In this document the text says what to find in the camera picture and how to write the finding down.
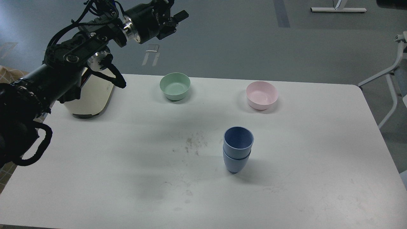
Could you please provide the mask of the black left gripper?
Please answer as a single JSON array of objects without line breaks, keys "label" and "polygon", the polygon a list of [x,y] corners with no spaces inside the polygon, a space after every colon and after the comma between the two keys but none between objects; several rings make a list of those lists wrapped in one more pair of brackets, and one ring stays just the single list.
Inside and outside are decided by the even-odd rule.
[{"label": "black left gripper", "polygon": [[162,40],[177,31],[179,22],[187,19],[189,13],[182,10],[171,16],[174,0],[152,0],[138,4],[123,12],[123,30],[127,41],[143,44],[156,37]]}]

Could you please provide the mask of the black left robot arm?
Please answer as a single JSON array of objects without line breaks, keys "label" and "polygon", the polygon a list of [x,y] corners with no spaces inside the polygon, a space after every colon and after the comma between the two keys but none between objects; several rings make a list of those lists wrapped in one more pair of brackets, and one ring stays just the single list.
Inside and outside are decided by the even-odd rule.
[{"label": "black left robot arm", "polygon": [[118,1],[88,0],[80,17],[51,38],[39,68],[1,83],[1,166],[29,166],[42,157],[53,132],[36,118],[51,113],[55,101],[80,99],[91,75],[125,88],[123,75],[112,64],[109,41],[124,47],[131,39],[143,44],[175,33],[189,14],[182,10],[172,16],[173,5],[173,0],[152,0],[124,11]]}]

